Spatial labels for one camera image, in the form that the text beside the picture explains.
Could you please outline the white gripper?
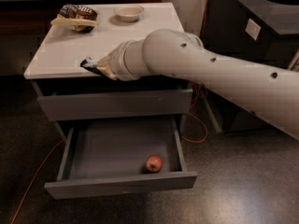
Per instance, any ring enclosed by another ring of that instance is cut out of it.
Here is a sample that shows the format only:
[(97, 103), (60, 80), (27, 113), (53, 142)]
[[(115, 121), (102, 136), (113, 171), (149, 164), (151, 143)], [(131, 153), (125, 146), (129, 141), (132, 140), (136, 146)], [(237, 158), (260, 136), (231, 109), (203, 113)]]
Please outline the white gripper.
[(147, 66), (142, 57), (142, 41), (121, 43), (113, 52), (102, 58), (96, 68), (100, 71), (112, 70), (114, 74), (106, 76), (112, 80), (138, 80), (147, 74)]

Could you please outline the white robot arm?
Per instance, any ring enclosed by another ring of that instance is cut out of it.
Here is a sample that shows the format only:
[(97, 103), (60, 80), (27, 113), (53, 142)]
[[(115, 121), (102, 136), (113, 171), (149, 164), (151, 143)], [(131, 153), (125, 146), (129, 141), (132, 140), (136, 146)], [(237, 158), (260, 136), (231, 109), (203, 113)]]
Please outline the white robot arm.
[(122, 81), (163, 75), (203, 84), (299, 138), (299, 73), (216, 54), (194, 35), (156, 30), (141, 41), (120, 44), (96, 67)]

